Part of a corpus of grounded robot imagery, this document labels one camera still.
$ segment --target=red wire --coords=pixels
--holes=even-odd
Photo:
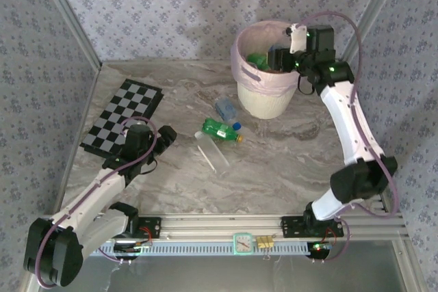
[[[326,229],[326,236],[324,236],[324,238],[321,240],[320,243],[322,243],[322,242],[324,242],[324,241],[326,240],[329,231],[330,231],[330,232],[333,234],[333,236],[335,237],[335,242],[333,242],[333,245],[335,245],[335,244],[336,244],[336,239],[337,239],[337,237],[336,237],[336,234],[335,234],[335,232],[333,231],[333,229],[331,229],[330,227],[327,227],[327,229]]]
[[[148,233],[148,242],[151,242],[151,246],[152,246],[152,244],[153,244],[153,242],[152,242],[152,234],[151,234],[151,231],[149,230],[149,228],[147,228],[147,227],[140,227],[139,229],[143,230],[146,233]]]

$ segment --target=green bottle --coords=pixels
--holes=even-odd
[[[244,139],[242,135],[239,135],[234,131],[233,127],[217,122],[211,118],[205,119],[203,132],[219,137],[222,140],[235,140],[237,143],[240,143]]]
[[[268,56],[266,54],[249,54],[246,61],[255,64],[259,70],[267,71],[270,69],[268,65]]]

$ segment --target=small clock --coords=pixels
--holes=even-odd
[[[253,236],[250,233],[236,233],[233,237],[234,254],[246,256],[254,253]]]

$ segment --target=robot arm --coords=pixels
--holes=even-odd
[[[154,157],[162,154],[176,139],[177,134],[169,126],[162,127],[157,143],[142,161],[115,172],[120,166],[131,163],[145,155],[150,149],[153,133],[142,124],[133,124],[127,131],[126,141],[120,153],[105,160],[91,184],[69,205],[48,220],[38,218],[29,228],[25,251],[24,268],[36,273],[36,259],[42,240],[53,224],[63,217],[50,234],[40,257],[42,280],[61,287],[70,284],[79,273],[82,263],[100,245],[117,235],[123,234],[142,238],[139,233],[138,210],[121,202],[113,204],[98,217],[102,208],[119,194],[137,175],[144,164],[150,164]]]
[[[268,53],[268,65],[274,70],[295,70],[315,88],[327,106],[341,140],[345,167],[330,178],[331,188],[318,200],[308,204],[304,217],[309,226],[331,220],[353,202],[362,202],[386,188],[388,180],[365,145],[353,120],[350,95],[355,80],[346,62],[337,62],[334,31],[327,25],[297,27],[286,30],[291,36],[290,49]],[[386,157],[374,139],[363,115],[359,100],[352,103],[370,147],[392,175],[397,169],[393,157]]]

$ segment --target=plastic bottle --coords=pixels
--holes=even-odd
[[[194,136],[200,152],[203,154],[213,171],[218,175],[227,172],[230,163],[225,159],[224,155],[220,152],[210,136],[200,131],[195,133]]]
[[[268,56],[266,54],[252,53],[246,57],[248,63],[253,63],[259,70],[267,71],[270,69],[268,65]]]
[[[240,122],[237,121],[237,111],[228,97],[219,98],[214,105],[222,120],[232,126],[234,130],[242,128]]]
[[[234,131],[232,127],[225,123],[217,122],[211,118],[205,119],[203,132],[219,137],[222,140],[235,140],[240,143],[244,138]]]

